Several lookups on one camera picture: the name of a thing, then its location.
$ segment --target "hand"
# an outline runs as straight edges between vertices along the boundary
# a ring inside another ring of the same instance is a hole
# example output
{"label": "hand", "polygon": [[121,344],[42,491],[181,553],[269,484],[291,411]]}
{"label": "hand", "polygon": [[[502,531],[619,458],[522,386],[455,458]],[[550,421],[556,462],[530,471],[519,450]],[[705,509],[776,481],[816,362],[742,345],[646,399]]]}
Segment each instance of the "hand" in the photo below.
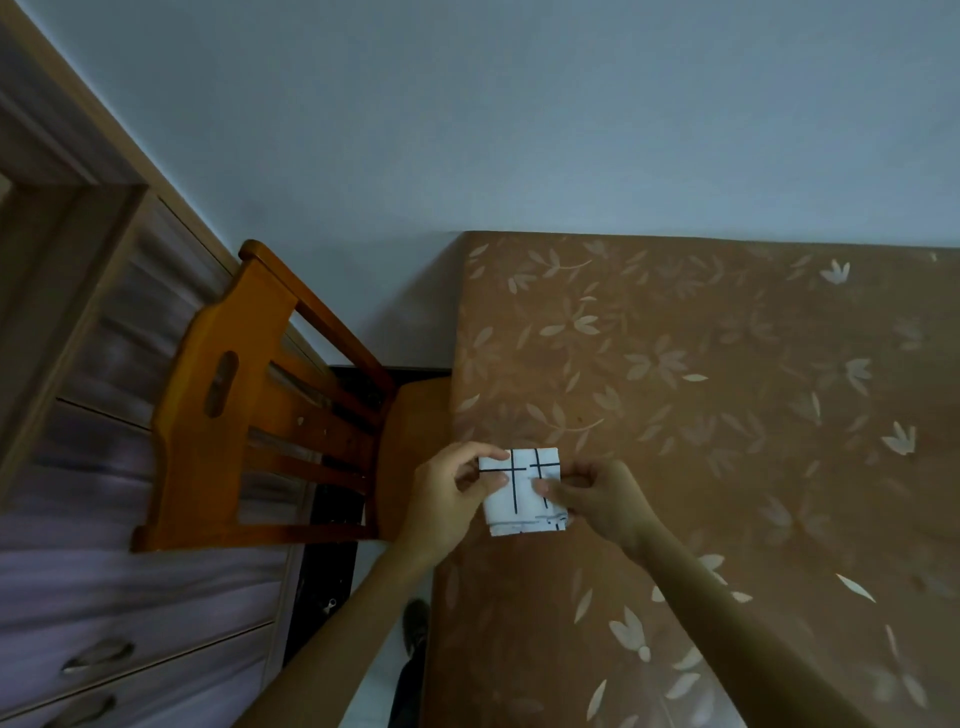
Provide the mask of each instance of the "hand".
{"label": "hand", "polygon": [[563,480],[533,481],[538,496],[579,516],[600,536],[624,551],[639,548],[658,523],[640,486],[621,460],[577,461],[561,468]]}
{"label": "hand", "polygon": [[[431,568],[463,541],[484,499],[507,484],[505,473],[480,474],[478,457],[506,460],[510,453],[484,443],[454,443],[414,473],[407,515],[396,545],[425,558]],[[461,492],[458,483],[469,485]]]}

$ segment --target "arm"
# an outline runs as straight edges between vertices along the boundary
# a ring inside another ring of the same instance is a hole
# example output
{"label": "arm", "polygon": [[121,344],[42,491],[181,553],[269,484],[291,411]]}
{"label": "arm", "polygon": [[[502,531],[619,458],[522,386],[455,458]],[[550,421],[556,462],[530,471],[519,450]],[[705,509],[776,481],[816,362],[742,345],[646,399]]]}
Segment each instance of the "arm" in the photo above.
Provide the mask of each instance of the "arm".
{"label": "arm", "polygon": [[503,473],[485,473],[463,493],[492,445],[456,443],[417,468],[400,535],[344,606],[254,700],[234,728],[337,728],[367,668],[420,580],[459,544]]}
{"label": "arm", "polygon": [[646,569],[750,726],[872,728],[830,683],[749,614],[657,518],[627,466],[575,463],[538,494],[583,516]]}

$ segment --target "brown tablecloth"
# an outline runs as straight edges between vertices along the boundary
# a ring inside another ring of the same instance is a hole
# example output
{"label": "brown tablecloth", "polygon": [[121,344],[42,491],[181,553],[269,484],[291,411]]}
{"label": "brown tablecloth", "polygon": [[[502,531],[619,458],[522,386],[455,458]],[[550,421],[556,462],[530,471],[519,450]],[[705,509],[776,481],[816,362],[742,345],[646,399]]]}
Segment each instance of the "brown tablecloth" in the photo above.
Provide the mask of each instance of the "brown tablecloth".
{"label": "brown tablecloth", "polygon": [[[623,458],[877,724],[960,724],[960,252],[464,243],[458,439]],[[434,597],[428,728],[740,725],[650,577],[585,523],[494,539],[481,514]]]}

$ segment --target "foot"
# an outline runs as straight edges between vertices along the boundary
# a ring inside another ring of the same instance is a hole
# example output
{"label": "foot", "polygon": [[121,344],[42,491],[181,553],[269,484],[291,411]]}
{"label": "foot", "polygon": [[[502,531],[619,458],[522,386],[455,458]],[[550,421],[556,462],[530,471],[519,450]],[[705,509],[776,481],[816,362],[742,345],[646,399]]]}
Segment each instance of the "foot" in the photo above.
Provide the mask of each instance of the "foot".
{"label": "foot", "polygon": [[407,648],[407,657],[426,642],[427,628],[430,626],[430,605],[422,599],[413,599],[403,610],[403,646]]}

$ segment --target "chair backrest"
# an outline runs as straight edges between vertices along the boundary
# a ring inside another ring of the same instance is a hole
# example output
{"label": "chair backrest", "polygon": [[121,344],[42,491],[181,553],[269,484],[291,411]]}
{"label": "chair backrest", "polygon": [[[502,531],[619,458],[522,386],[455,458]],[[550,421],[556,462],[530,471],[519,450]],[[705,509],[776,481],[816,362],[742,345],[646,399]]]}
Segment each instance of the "chair backrest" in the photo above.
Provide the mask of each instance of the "chair backrest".
{"label": "chair backrest", "polygon": [[[200,311],[153,418],[156,480],[132,550],[374,538],[377,443],[395,396],[390,375],[267,246],[248,240],[225,296]],[[281,346],[297,311],[382,394],[367,406]],[[240,524],[244,470],[283,473],[364,495],[365,525]]]}

